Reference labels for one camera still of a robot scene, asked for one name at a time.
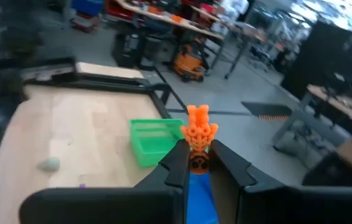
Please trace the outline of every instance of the orange vacuum cleaner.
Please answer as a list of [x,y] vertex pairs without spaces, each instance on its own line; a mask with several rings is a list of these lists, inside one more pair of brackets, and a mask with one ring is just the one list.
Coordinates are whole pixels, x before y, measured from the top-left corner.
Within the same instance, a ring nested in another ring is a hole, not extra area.
[[174,71],[183,82],[203,82],[203,74],[209,68],[204,54],[204,39],[194,39],[183,44],[174,61]]

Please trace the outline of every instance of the orange 3d printed object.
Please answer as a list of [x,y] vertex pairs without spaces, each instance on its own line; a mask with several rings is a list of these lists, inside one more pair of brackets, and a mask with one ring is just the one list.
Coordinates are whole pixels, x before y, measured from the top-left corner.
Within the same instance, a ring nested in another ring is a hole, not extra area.
[[209,156],[205,151],[212,143],[217,130],[217,124],[209,124],[209,106],[188,105],[188,127],[180,127],[184,138],[191,147],[190,165],[194,174],[205,174],[209,170]]

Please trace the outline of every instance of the blue bin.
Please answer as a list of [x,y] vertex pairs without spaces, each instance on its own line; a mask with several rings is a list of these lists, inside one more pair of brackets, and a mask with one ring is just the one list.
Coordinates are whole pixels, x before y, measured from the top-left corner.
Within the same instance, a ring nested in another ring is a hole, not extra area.
[[101,11],[103,0],[72,0],[72,8],[78,12],[96,16]]
[[189,175],[187,224],[219,223],[212,196],[209,173]]

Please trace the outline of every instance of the green basket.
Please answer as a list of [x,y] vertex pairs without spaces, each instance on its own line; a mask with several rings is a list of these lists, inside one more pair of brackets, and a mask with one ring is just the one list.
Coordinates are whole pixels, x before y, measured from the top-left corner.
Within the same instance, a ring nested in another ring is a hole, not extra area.
[[180,119],[133,119],[131,144],[141,167],[157,166],[158,162],[183,139]]

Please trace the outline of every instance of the concrete floor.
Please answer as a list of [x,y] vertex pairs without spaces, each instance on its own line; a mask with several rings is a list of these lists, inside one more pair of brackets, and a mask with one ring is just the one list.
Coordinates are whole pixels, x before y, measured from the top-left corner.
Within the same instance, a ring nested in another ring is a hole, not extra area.
[[[99,29],[92,34],[85,34],[72,29],[46,28],[44,31],[46,45],[41,54],[52,57],[70,49],[78,61],[116,66],[110,55],[115,33],[115,29]],[[225,51],[235,55],[234,46],[230,43]],[[170,50],[161,51],[159,58],[163,61],[170,55]],[[240,103],[271,102],[296,107],[297,102],[278,86],[282,80],[279,74],[254,69],[242,58],[228,80],[223,79],[223,76],[230,64],[219,62],[212,76],[205,77],[203,83],[183,83],[178,76],[168,72],[160,63],[157,67],[186,105],[208,104],[214,111],[244,112],[245,115],[211,115],[211,122],[219,125],[216,138],[279,181],[288,185],[301,183],[307,169],[297,159],[274,151],[270,145],[270,139],[282,125],[282,121],[259,120]],[[152,83],[161,82],[155,72],[142,72]],[[169,99],[166,107],[181,109],[174,98]],[[187,115],[183,113],[171,113],[171,116],[187,121]]]

